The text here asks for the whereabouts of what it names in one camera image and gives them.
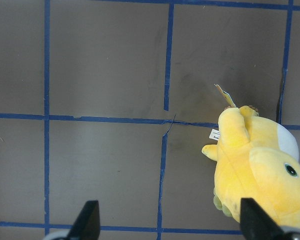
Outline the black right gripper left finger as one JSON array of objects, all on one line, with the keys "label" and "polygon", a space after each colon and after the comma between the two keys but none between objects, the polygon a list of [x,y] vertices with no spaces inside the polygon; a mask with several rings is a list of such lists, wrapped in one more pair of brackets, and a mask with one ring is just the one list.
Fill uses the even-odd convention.
[{"label": "black right gripper left finger", "polygon": [[101,232],[98,200],[88,200],[68,233],[69,240],[98,240]]}]

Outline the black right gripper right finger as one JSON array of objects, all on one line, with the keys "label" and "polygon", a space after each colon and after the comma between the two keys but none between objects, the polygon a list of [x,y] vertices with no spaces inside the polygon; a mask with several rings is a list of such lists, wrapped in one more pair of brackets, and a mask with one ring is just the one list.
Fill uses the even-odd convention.
[{"label": "black right gripper right finger", "polygon": [[284,235],[253,198],[240,201],[240,230],[246,240],[279,240]]}]

